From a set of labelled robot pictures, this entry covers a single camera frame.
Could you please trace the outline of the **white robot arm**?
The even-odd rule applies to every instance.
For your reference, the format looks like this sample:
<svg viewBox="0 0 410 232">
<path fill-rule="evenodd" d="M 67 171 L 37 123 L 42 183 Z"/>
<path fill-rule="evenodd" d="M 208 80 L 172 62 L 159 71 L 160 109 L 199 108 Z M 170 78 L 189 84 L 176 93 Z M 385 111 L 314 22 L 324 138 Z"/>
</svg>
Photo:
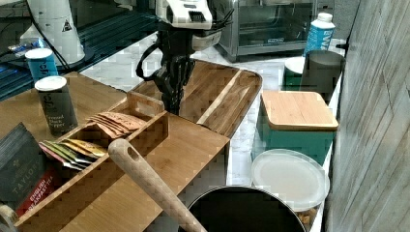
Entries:
<svg viewBox="0 0 410 232">
<path fill-rule="evenodd" d="M 164 108 L 178 115 L 184 87 L 195 66 L 190 57 L 219 42 L 223 28 L 232 23 L 234 10 L 215 19 L 208 0 L 156 0 L 155 10 L 159 20 L 157 39 L 143 52 L 135 73 L 144 81 L 154 81 Z M 156 49 L 162 54 L 161 67 L 145 76 L 143 61 Z"/>
</svg>

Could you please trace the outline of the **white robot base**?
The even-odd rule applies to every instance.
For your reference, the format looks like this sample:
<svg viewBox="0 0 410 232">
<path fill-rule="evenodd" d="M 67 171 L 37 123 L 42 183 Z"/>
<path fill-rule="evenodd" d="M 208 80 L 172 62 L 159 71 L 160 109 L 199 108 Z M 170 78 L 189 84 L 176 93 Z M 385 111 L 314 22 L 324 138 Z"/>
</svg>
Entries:
<svg viewBox="0 0 410 232">
<path fill-rule="evenodd" d="M 73 21 L 70 0 L 24 0 L 31 25 L 20 36 L 22 42 L 42 39 L 54 53 L 61 70 L 85 68 L 94 52 L 85 48 Z"/>
</svg>

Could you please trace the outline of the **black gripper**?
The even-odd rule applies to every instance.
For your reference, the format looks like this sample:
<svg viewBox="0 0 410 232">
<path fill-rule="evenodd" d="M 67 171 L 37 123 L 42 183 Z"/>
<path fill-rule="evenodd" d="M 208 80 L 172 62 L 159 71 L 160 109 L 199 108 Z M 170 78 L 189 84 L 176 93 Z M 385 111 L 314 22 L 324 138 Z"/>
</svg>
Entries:
<svg viewBox="0 0 410 232">
<path fill-rule="evenodd" d="M 191 31 L 159 31 L 156 41 L 144 52 L 137 64 L 136 75 L 144 81 L 154 81 L 161 92 L 165 109 L 175 115 L 180 112 L 184 86 L 188 83 L 195 62 L 190 58 Z M 144 75 L 142 63 L 155 49 L 162 53 L 161 67 L 149 76 Z"/>
</svg>

